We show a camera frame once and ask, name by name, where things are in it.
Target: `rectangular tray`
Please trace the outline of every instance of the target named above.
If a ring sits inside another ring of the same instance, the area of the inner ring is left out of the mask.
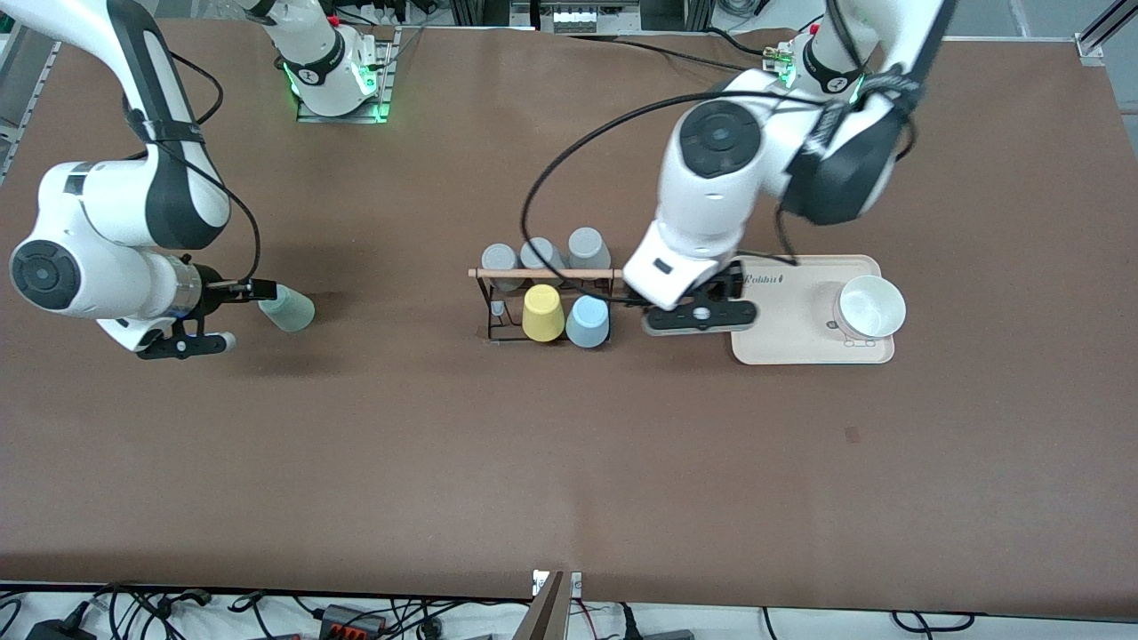
[[[731,334],[731,348],[744,364],[884,364],[893,337],[855,340],[827,322],[849,280],[881,276],[867,255],[800,255],[799,265],[740,256],[743,298],[759,307],[754,326]]]

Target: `black wire rack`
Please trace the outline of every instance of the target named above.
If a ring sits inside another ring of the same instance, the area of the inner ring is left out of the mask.
[[[595,290],[601,296],[611,297],[616,282],[621,277],[619,269],[563,269],[561,274],[566,277],[566,280],[554,288],[561,294],[561,306],[566,314],[572,309],[574,302],[582,297],[580,292],[574,288],[569,281],[585,290]],[[545,269],[471,269],[468,276],[478,282],[478,288],[483,292],[483,301],[486,303],[486,339],[493,343],[531,342],[521,329],[526,292],[535,285],[556,280],[556,276]],[[502,290],[495,285],[498,279],[523,280],[523,282],[516,289]],[[502,313],[494,313],[494,303],[501,303]],[[605,302],[605,305],[609,310],[609,318],[612,318],[612,303]],[[610,322],[609,335],[604,342],[609,342],[612,337],[611,325]],[[562,333],[554,342],[568,339],[568,336]]]

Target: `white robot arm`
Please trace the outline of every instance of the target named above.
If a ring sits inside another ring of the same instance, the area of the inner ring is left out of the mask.
[[[319,0],[238,0],[265,27],[300,100],[321,116],[351,113],[378,89],[376,39],[333,27]]]
[[[226,194],[187,166],[220,184],[154,18],[134,0],[0,0],[0,10],[110,67],[147,146],[145,159],[48,171],[35,227],[11,256],[14,285],[43,310],[98,320],[143,358],[226,351],[232,336],[205,335],[204,315],[251,295],[253,281],[213,290],[221,278],[208,266],[150,251],[204,248],[230,213]],[[164,338],[187,317],[198,335]]]
[[[816,224],[834,224],[860,215],[888,182],[955,0],[827,0],[826,8],[815,35],[785,46],[772,69],[778,75],[751,69],[715,90],[827,104],[728,95],[676,124],[655,219],[624,268],[625,281],[659,307],[655,317],[732,262],[759,192]],[[863,79],[863,60],[879,42],[883,73]]]

